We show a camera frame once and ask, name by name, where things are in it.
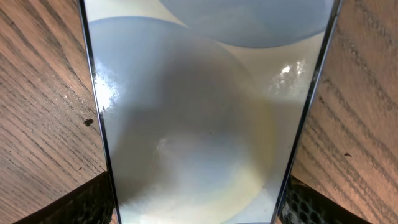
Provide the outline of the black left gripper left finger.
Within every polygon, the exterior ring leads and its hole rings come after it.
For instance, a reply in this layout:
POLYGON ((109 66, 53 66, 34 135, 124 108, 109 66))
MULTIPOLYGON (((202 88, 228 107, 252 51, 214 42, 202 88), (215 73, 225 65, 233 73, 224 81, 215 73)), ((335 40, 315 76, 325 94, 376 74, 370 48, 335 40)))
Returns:
POLYGON ((103 172, 16 224, 109 224, 114 210, 108 172, 103 172))

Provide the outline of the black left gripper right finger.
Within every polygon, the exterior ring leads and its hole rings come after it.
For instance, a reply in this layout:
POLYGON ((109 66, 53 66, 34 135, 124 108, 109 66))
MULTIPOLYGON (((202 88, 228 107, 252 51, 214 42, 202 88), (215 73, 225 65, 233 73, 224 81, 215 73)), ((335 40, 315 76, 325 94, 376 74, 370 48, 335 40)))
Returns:
POLYGON ((279 209, 282 224, 369 224, 291 176, 279 209))

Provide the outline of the blue smartphone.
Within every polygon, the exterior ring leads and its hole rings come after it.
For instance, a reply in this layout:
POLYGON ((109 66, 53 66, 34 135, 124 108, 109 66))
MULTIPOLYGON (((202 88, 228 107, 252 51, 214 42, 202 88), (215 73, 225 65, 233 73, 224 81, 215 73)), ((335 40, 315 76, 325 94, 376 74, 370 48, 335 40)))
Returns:
POLYGON ((272 223, 335 0, 81 0, 118 223, 272 223))

